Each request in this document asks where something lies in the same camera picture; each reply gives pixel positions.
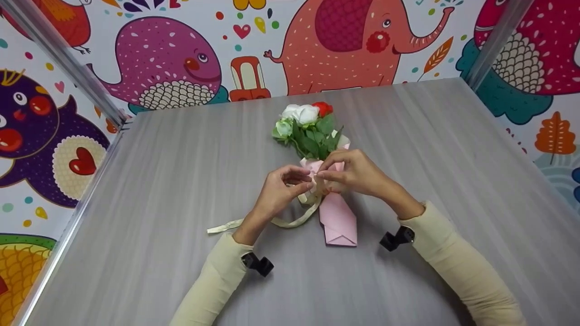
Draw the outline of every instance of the hand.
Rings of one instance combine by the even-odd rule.
[[[328,171],[334,163],[344,162],[343,171]],[[400,184],[389,178],[361,150],[336,150],[322,163],[317,178],[331,181],[327,190],[340,192],[345,186],[361,194],[382,199],[399,219],[423,214],[425,208]]]
[[[312,188],[314,184],[309,174],[308,169],[293,165],[286,165],[268,173],[254,208],[234,232],[234,240],[240,244],[253,245],[276,214],[298,195]]]

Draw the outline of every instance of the red rose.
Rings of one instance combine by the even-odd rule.
[[[321,118],[324,118],[325,115],[333,112],[332,105],[329,105],[326,102],[312,103],[312,106],[318,107],[318,116]]]

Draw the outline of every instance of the person's right hand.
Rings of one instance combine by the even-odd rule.
[[[328,170],[332,164],[340,162],[345,163],[343,171]],[[339,149],[330,153],[315,178],[329,180],[330,184],[327,185],[329,191],[340,192],[346,186],[358,193],[380,198],[391,206],[399,219],[410,219],[425,211],[420,202],[400,184],[389,178],[361,150]]]
[[[345,163],[343,171],[329,171],[334,163]],[[340,192],[344,187],[332,182],[344,184],[347,188],[361,194],[383,199],[389,186],[397,183],[391,180],[378,166],[361,150],[338,149],[330,153],[322,163],[316,176],[331,181],[328,191]]]

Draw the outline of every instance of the white rose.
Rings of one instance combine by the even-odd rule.
[[[282,112],[282,117],[285,119],[298,120],[298,117],[300,117],[300,112],[298,111],[299,108],[300,106],[296,104],[289,104],[286,109],[284,109],[284,112]]]
[[[278,132],[276,138],[286,139],[292,134],[292,121],[288,119],[276,121],[275,129]]]
[[[301,105],[298,108],[298,110],[299,110],[298,119],[296,119],[296,120],[301,125],[313,124],[318,119],[319,108],[316,106],[312,106],[312,105],[308,105],[308,104]]]

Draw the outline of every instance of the person's left hand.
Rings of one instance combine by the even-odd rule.
[[[288,206],[294,198],[314,186],[309,174],[308,169],[294,165],[286,165],[268,173],[254,208],[235,231],[234,240],[241,244],[253,245],[267,222]]]

